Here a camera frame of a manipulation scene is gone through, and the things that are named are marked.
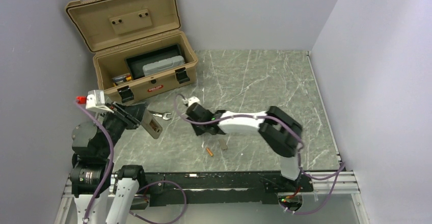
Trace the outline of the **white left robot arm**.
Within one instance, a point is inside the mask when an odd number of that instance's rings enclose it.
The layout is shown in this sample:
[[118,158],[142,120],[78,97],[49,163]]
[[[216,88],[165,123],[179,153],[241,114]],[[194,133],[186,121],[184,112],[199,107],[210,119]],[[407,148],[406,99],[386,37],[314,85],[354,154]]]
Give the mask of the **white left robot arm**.
[[110,104],[115,111],[99,122],[88,110],[78,106],[90,120],[72,132],[72,171],[70,180],[78,223],[125,223],[136,193],[147,184],[140,165],[124,165],[117,171],[114,199],[109,207],[114,145],[125,130],[137,129],[146,117],[148,104]]

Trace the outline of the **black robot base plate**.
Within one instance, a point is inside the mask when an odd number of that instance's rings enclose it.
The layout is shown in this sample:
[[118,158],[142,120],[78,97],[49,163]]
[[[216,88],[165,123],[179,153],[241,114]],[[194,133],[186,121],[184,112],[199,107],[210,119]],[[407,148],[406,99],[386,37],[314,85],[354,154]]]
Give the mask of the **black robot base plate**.
[[279,171],[146,172],[133,208],[138,208],[140,200],[146,200],[151,207],[183,203],[277,204],[277,198],[313,191],[310,178],[300,176],[292,181]]

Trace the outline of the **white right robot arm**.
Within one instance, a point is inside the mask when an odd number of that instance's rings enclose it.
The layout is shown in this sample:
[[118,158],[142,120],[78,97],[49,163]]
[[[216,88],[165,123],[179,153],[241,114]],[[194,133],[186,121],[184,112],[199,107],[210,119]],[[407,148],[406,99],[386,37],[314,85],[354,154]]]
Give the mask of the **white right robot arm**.
[[186,110],[186,121],[197,136],[209,133],[258,133],[280,159],[281,185],[293,191],[300,185],[299,143],[302,125],[276,106],[258,113],[234,113],[228,110],[211,112],[195,102]]

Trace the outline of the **black tray in toolbox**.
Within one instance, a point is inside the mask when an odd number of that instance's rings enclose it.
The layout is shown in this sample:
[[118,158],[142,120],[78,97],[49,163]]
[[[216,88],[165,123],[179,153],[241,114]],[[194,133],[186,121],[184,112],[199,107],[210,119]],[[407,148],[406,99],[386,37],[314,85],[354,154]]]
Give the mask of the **black tray in toolbox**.
[[183,56],[180,46],[178,44],[174,44],[146,53],[138,54],[132,57],[128,57],[125,59],[125,62],[133,79],[139,79],[145,77],[142,70],[142,67],[144,65],[171,58],[177,55]]

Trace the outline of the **silver open-end wrench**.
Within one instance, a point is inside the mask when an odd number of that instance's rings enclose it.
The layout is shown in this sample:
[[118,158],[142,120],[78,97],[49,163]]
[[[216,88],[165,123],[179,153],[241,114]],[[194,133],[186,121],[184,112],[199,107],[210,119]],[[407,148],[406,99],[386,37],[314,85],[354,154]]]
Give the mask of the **silver open-end wrench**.
[[157,111],[150,110],[149,112],[153,116],[160,117],[160,118],[162,118],[163,120],[166,120],[166,121],[169,121],[169,120],[172,119],[172,117],[171,117],[172,113],[168,112],[168,111],[166,111],[166,112],[157,112]]

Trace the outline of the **tan plastic toolbox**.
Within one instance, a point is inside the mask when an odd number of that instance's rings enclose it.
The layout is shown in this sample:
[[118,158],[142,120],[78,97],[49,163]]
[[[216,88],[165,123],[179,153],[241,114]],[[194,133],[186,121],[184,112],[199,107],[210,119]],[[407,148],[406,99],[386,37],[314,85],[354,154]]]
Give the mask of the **tan plastic toolbox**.
[[[98,87],[111,100],[130,105],[196,81],[198,57],[181,30],[176,0],[76,0],[65,11],[94,53]],[[113,77],[130,73],[126,58],[174,44],[184,65],[114,86]]]

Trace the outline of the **grey plastic case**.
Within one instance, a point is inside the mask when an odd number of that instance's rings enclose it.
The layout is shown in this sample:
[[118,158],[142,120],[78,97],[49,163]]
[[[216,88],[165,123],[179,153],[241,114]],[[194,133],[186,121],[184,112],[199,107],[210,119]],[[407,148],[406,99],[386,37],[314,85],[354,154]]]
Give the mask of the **grey plastic case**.
[[185,64],[184,57],[177,55],[171,58],[163,59],[157,62],[146,64],[142,67],[144,76],[150,76],[156,73],[160,73],[166,70],[173,69],[175,67]]

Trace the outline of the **beige battery compartment cover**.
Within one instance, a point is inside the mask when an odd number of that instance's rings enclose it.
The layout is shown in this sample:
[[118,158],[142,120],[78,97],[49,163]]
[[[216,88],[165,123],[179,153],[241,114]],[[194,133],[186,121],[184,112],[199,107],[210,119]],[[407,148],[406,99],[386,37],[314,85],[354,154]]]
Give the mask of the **beige battery compartment cover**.
[[218,140],[218,142],[219,142],[219,145],[220,145],[220,148],[221,148],[222,151],[225,151],[225,150],[228,149],[227,143],[226,143],[226,141],[224,139],[220,138]]

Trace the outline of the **pack of batteries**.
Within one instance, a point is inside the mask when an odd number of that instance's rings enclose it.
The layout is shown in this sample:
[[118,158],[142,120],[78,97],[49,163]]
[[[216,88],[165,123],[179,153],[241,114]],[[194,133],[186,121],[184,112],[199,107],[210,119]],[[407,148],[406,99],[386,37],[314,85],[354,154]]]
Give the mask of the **pack of batteries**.
[[119,76],[115,76],[112,78],[112,82],[114,84],[114,86],[119,86],[125,82],[131,81],[132,80],[132,76],[130,75],[130,73],[126,73],[126,74],[122,74]]

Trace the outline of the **white remote control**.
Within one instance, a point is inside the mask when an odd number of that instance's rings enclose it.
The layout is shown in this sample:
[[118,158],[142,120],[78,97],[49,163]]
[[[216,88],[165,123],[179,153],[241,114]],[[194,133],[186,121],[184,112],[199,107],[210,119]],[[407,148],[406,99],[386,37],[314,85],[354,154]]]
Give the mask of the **white remote control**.
[[163,127],[147,110],[144,111],[141,126],[148,132],[153,139],[158,139],[163,131]]

